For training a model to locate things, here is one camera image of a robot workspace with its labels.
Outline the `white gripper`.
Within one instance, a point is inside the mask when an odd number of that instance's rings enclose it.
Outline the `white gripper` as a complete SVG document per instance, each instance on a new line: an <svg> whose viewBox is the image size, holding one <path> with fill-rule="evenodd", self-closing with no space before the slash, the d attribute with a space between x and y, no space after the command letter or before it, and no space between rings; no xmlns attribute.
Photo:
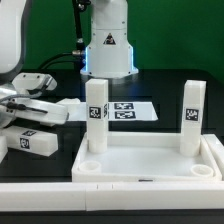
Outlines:
<svg viewBox="0 0 224 224"><path fill-rule="evenodd" d="M48 124L64 124L69 118L66 106L34 99L13 98L0 103L0 128L16 118Z"/></svg>

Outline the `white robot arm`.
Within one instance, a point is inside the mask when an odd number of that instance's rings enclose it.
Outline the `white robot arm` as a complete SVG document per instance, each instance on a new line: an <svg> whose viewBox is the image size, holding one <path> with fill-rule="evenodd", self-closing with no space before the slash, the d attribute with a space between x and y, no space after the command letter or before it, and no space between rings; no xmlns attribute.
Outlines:
<svg viewBox="0 0 224 224"><path fill-rule="evenodd" d="M32 0L0 0L0 128L16 118L63 124L68 109L40 101L46 90L57 86L49 74L23 73L26 19ZM123 78L136 74L133 48L127 40L126 0L72 0L79 13L92 7L91 42L85 45L77 29L77 49L72 52L84 61L83 75Z"/></svg>

